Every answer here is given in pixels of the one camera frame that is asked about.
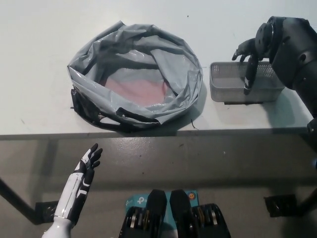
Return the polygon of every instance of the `white table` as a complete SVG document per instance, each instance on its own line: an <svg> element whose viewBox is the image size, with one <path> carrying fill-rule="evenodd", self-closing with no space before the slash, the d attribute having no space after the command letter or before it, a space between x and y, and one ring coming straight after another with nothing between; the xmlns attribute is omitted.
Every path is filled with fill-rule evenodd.
<svg viewBox="0 0 317 238"><path fill-rule="evenodd" d="M148 23L187 41L204 69L204 87L186 117L131 136L306 131L312 119L295 92L276 103L231 105L211 100L209 65L229 61L272 15L317 23L316 1L290 0L12 0L0 3L0 139L127 136L83 121L70 107L66 66L92 37L119 20Z"/></svg>

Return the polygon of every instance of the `white robotic hand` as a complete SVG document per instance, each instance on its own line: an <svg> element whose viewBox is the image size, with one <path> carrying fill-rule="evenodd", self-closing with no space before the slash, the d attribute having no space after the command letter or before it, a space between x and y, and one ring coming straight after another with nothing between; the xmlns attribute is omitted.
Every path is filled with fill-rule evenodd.
<svg viewBox="0 0 317 238"><path fill-rule="evenodd" d="M70 238L93 181L94 168L100 164L98 159L103 150L96 151L97 148L98 144L90 148L69 176L55 211L54 223L42 238Z"/></svg>

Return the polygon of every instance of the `gray plastic bag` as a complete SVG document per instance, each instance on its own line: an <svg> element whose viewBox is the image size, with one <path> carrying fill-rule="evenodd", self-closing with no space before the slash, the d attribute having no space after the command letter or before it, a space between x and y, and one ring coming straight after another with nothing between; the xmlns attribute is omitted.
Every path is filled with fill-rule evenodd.
<svg viewBox="0 0 317 238"><path fill-rule="evenodd" d="M106 118L149 128L183 115L203 82L201 65L184 40L154 25L122 22L86 44L68 71L75 111L108 129Z"/></svg>

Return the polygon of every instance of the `gray floor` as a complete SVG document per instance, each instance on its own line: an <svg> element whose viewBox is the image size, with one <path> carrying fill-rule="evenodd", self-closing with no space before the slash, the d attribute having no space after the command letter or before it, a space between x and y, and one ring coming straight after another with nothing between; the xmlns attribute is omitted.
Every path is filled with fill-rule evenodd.
<svg viewBox="0 0 317 238"><path fill-rule="evenodd" d="M293 135L1 141L0 176L31 205L57 200L95 142L104 148L102 164L74 238L117 237L125 200L152 188L197 189L201 204L219 205L233 238L317 237L317 211L275 219L264 204L286 193L302 200L317 185L316 155ZM1 238L40 238L49 227L33 226L2 198L0 211Z"/></svg>

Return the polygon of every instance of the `robotic arm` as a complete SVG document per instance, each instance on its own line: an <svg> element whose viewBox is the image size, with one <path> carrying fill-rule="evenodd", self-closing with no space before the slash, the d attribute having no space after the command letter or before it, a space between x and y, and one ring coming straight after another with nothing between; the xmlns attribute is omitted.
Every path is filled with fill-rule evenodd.
<svg viewBox="0 0 317 238"><path fill-rule="evenodd" d="M245 94L253 86L259 61L268 58L282 83L297 92L314 119L308 124L317 128L317 33L301 18L272 16L259 28L256 37L239 45L232 60L247 56Z"/></svg>
<svg viewBox="0 0 317 238"><path fill-rule="evenodd" d="M100 164L98 159L103 150L96 151L97 148L98 144L95 144L89 149L69 176L55 211L54 223L42 238L70 238L93 181L94 168Z"/></svg>

